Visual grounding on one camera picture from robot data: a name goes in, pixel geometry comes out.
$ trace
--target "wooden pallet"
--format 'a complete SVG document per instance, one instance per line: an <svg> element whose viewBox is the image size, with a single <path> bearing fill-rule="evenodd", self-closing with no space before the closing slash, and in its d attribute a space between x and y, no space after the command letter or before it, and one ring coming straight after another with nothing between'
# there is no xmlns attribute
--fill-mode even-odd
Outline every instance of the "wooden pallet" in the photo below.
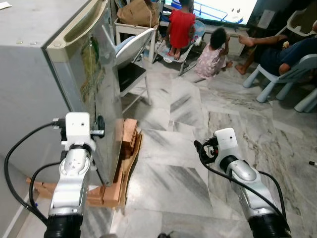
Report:
<svg viewBox="0 0 317 238"><path fill-rule="evenodd" d="M142 134L138 133L137 121L124 121L123 141L113 184L110 187L99 186L88 192L87 204L93 207L124 208L131 168L140 151ZM35 182L34 188L39 195L51 199L56 183Z"/></svg>

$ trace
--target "cable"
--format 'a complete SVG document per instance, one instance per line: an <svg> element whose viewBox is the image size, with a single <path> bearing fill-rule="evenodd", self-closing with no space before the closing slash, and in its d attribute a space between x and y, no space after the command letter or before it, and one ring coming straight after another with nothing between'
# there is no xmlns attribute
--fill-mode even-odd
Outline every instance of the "cable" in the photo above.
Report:
<svg viewBox="0 0 317 238"><path fill-rule="evenodd" d="M207 146L209 144L209 142L205 142L202 147L200 148L199 150L199 159L201 161L201 163L203 164L203 166L208 169L209 171L221 176L221 177L224 177L232 182L235 182L236 184L240 185L241 187L244 187L245 189L249 190L250 192L254 193L256 196L258 196L259 198L261 198L264 202L266 202L268 205L270 205L274 210L275 212L277 212L277 214L281 217L284 218L285 222L287 223L286 221L286 218L284 217L284 215L279 211L279 209L273 204L271 203L268 199L266 199L264 196L262 196L260 193L258 193L257 191L255 191L254 189L250 188L249 186L245 185L244 183L241 183L239 182L238 180L224 174L224 173L221 173L217 170L214 170L213 168L210 168L209 166L207 166L204 161L203 161L203 158L202 158L202 154L203 154L203 150L204 150L204 147Z"/></svg>
<svg viewBox="0 0 317 238"><path fill-rule="evenodd" d="M9 159L11 154L15 151L15 149L22 144L23 141L25 141L27 138L29 138L31 135L33 135L34 133L38 132L39 130L42 130L45 127L49 127L49 126L54 126L56 125L55 121L52 121L50 123L44 124L38 128L36 128L35 130L31 131L30 133L28 133L26 136L24 136L21 140L19 140L8 152L8 154L5 157L4 160L4 177L6 180L6 183L8 184L8 187L13 195L13 197L21 204L23 205L27 210L29 210L30 212L32 212L35 216L37 216L45 225L47 224L47 219L43 218L41 216L41 214L34 209L34 207L30 206L28 203L26 203L20 196L19 194L15 191L13 184L11 182L10 179L10 175L9 175Z"/></svg>
<svg viewBox="0 0 317 238"><path fill-rule="evenodd" d="M34 185L36 176L39 174L40 171L42 171L43 169L45 169L47 167L54 166L54 165L59 165L59 164L60 164L60 162L55 162L55 163L50 163L50 164L44 165L44 166L40 167L38 170L36 170L35 173L33 174L32 178L31 178L30 187L29 187L30 203L31 203L31 206L41 215L41 217L43 219L47 219L47 218L41 213L41 211L35 205L35 201L34 201L34 197L33 197L33 185Z"/></svg>
<svg viewBox="0 0 317 238"><path fill-rule="evenodd" d="M283 213L283 216L285 217L285 219L287 220L286 218L286 211L285 211L285 204L284 204L284 198L283 198L283 193L282 193L282 190L281 190L281 187L279 186L278 184L278 181L270 174L266 173L266 172L263 172L263 171L259 171L260 174L263 174L265 176L268 176L271 180L273 180L273 182L275 183L275 186L277 188L277 191L278 191L278 196L279 196L279 200L280 200L280 203L281 203L281 208L282 208L282 213Z"/></svg>

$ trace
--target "marble floor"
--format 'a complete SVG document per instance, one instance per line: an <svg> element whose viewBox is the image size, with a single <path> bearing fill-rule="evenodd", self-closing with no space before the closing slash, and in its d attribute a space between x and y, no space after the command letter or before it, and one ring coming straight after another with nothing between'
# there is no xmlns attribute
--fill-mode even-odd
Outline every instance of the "marble floor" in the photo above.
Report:
<svg viewBox="0 0 317 238"><path fill-rule="evenodd" d="M298 85L282 102L275 100L275 90L260 104L255 98L265 79L249 89L242 86L252 69L241 76L230 68L202 81L193 70L178 77L178 65L148 65L153 103L147 104L145 93L124 114L138 120L144 135L124 214L88 209L83 237L156 238L174 232L178 238L251 238L229 182L201 165L193 145L226 127L234 128L243 159L280 182L292 237L317 237L317 168L308 163L317 160L317 114L293 109L309 85ZM138 84L122 99L123 106L144 87ZM274 184L263 181L279 204ZM27 231L24 227L21 237L34 237Z"/></svg>

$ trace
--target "refrigerator door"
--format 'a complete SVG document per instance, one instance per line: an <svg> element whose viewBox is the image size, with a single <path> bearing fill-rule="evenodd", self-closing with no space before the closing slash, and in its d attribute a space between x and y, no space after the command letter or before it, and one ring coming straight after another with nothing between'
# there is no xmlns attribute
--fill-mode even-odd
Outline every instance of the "refrigerator door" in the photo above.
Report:
<svg viewBox="0 0 317 238"><path fill-rule="evenodd" d="M109 12L107 1L92 0L46 48L71 111L89 112L92 128L105 124L105 136L94 138L94 161L107 185L114 178L123 136Z"/></svg>

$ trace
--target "television screen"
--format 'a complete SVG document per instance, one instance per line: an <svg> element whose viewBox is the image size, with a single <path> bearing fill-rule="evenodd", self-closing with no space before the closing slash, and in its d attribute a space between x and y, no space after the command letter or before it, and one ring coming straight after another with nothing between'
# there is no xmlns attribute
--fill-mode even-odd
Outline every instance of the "television screen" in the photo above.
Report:
<svg viewBox="0 0 317 238"><path fill-rule="evenodd" d="M205 20L246 25L258 0L195 0L194 14ZM165 0L166 5L181 8L179 0Z"/></svg>

